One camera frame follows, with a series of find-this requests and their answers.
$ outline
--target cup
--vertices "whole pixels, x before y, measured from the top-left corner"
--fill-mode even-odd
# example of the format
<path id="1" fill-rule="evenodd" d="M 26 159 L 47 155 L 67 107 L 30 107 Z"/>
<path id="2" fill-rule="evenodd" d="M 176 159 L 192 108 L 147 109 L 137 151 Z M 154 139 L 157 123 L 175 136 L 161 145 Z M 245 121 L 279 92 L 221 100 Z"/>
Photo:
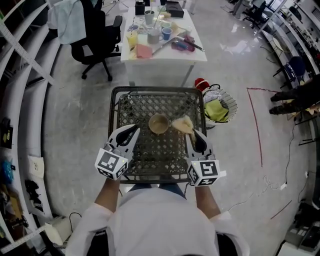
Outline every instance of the cup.
<path id="1" fill-rule="evenodd" d="M 160 40 L 163 39 L 163 36 L 160 35 L 160 31 L 157 28 L 151 28 L 148 30 L 147 41 L 150 45 L 156 45 Z"/>
<path id="2" fill-rule="evenodd" d="M 126 34 L 126 38 L 128 39 L 129 49 L 131 51 L 138 43 L 138 33 L 137 33 L 137 31 L 128 32 Z"/>
<path id="3" fill-rule="evenodd" d="M 169 120 L 164 114 L 156 113 L 149 119 L 149 128 L 155 134 L 163 134 L 169 128 Z"/>
<path id="4" fill-rule="evenodd" d="M 161 22 L 161 28 L 170 28 L 171 29 L 171 23 L 170 22 L 166 22 L 166 21 L 162 21 Z"/>
<path id="5" fill-rule="evenodd" d="M 153 10 L 146 10 L 144 12 L 145 24 L 151 25 L 154 21 L 155 12 Z"/>
<path id="6" fill-rule="evenodd" d="M 171 28 L 165 27 L 165 28 L 162 29 L 163 40 L 169 40 L 171 34 L 172 34 L 172 29 Z"/>
<path id="7" fill-rule="evenodd" d="M 128 31 L 138 31 L 138 29 L 139 29 L 139 25 L 133 24 L 129 26 Z"/>

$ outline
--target chair armrest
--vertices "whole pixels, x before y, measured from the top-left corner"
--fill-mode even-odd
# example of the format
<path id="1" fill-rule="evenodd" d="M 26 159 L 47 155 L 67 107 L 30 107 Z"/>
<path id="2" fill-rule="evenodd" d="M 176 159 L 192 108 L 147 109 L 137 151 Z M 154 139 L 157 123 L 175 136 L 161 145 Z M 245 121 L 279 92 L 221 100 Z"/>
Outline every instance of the chair armrest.
<path id="1" fill-rule="evenodd" d="M 121 24 L 122 24 L 122 16 L 118 15 L 115 17 L 114 22 L 113 22 L 113 27 L 114 28 L 120 28 Z"/>

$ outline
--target light blue cloth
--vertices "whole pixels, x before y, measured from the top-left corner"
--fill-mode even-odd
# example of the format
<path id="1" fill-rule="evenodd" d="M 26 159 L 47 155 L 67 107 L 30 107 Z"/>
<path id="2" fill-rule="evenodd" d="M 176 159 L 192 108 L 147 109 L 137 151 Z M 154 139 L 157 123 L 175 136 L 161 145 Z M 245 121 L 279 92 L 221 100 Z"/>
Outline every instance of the light blue cloth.
<path id="1" fill-rule="evenodd" d="M 58 38 L 63 45 L 87 37 L 84 8 L 79 0 L 63 0 L 56 3 L 48 11 L 47 25 L 49 29 L 58 30 Z"/>

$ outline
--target metal cart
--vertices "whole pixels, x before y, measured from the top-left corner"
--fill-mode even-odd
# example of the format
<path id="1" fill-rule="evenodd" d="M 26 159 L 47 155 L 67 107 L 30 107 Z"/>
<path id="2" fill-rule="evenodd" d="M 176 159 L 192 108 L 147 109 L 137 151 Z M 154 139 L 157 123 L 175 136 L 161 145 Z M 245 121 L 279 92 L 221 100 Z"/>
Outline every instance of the metal cart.
<path id="1" fill-rule="evenodd" d="M 152 115 L 160 113 L 169 122 L 188 115 L 194 128 L 207 135 L 201 91 L 183 87 L 120 86 L 112 91 L 108 136 L 122 126 L 137 124 L 140 135 L 129 168 L 121 183 L 189 182 L 184 135 L 169 127 L 160 135 L 148 126 Z"/>

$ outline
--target yellow cloth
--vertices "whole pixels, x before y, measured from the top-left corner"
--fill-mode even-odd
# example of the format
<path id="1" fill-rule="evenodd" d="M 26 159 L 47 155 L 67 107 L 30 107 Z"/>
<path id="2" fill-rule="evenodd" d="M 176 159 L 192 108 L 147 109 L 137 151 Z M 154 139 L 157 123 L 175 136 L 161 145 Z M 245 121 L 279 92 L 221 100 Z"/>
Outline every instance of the yellow cloth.
<path id="1" fill-rule="evenodd" d="M 228 109 L 225 109 L 218 99 L 207 102 L 204 105 L 205 114 L 216 122 L 226 122 L 228 120 Z"/>

